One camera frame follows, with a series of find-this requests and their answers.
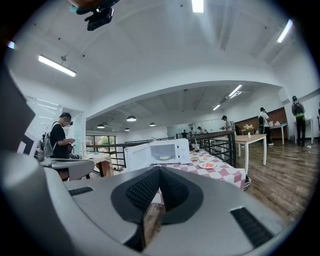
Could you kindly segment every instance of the white ceiling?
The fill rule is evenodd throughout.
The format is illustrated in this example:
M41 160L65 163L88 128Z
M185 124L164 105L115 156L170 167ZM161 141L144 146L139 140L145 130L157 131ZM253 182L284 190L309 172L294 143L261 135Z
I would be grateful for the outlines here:
M158 116L167 113L178 115L179 112L189 112L192 115L197 113L212 112L213 108L221 102L221 100L228 96L237 85L216 85L191 88L187 91L179 90L169 92L142 100L137 100L126 105L122 105L111 111L103 113L95 118L86 122L87 130L95 130L98 124L108 123L116 127L121 127L122 130L126 127L131 128L131 124L127 122L127 117L134 115L137 122L152 119L153 122L159 123ZM243 102L257 90L264 91L266 89L276 88L272 85L243 85L240 91L242 93L232 99L228 99L223 103L224 109L229 106L236 105ZM106 130L112 131L112 127L107 127Z
M84 19L89 14L76 15L69 6L66 0L56 0L40 9L17 35L16 50L8 65L18 77L76 94L82 101L92 103L100 91L111 92L121 85L110 83L110 76L125 77L121 73L123 67L133 67L142 58L148 64L148 60L165 56L167 67L172 70L180 68L170 65L173 52L207 49L272 65L294 41L291 31L283 43L276 43L288 19L262 0L205 0L204 13L192 13L191 0L120 0L114 6L112 22L95 31L87 31ZM63 64L76 71L76 77L39 63L39 54L57 62L61 61L60 56L67 55ZM123 117L131 113L147 117L163 111L191 110L199 99L197 110L208 110L236 86L231 83L229 87L179 90L132 102L92 121L113 117L113 121L122 123Z

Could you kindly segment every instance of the microwave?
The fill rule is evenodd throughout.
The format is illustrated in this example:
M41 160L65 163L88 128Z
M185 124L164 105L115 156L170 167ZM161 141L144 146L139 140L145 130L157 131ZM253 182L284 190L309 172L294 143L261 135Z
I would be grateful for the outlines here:
M153 141L124 149L126 171L152 164L190 164L189 141L186 138Z

